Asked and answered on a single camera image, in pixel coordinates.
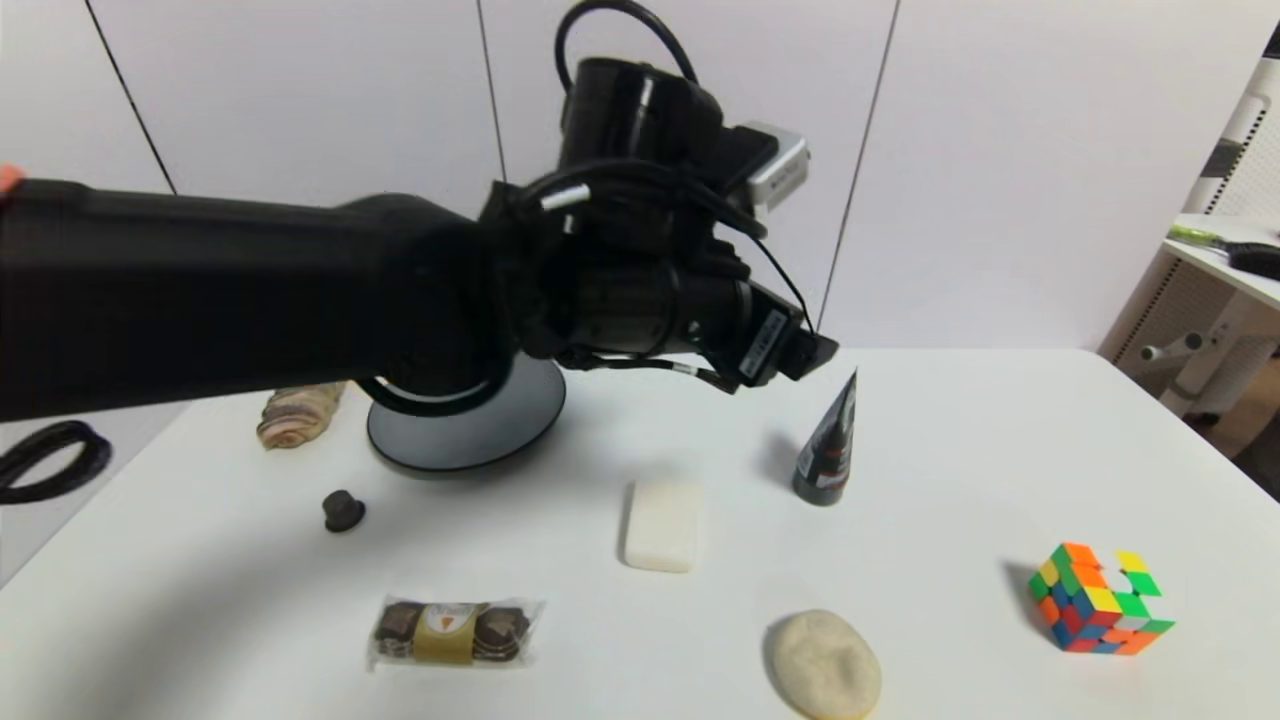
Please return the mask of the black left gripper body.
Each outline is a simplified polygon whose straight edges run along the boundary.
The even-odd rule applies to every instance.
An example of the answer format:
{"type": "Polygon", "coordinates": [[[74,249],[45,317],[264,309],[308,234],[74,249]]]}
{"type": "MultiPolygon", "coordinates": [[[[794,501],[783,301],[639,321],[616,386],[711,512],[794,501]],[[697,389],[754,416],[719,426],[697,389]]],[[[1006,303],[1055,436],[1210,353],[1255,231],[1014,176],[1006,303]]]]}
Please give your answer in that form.
{"type": "Polygon", "coordinates": [[[799,307],[758,284],[741,261],[669,263],[667,272],[675,301],[667,350],[705,360],[710,383],[721,389],[768,384],[801,328],[799,307]]]}

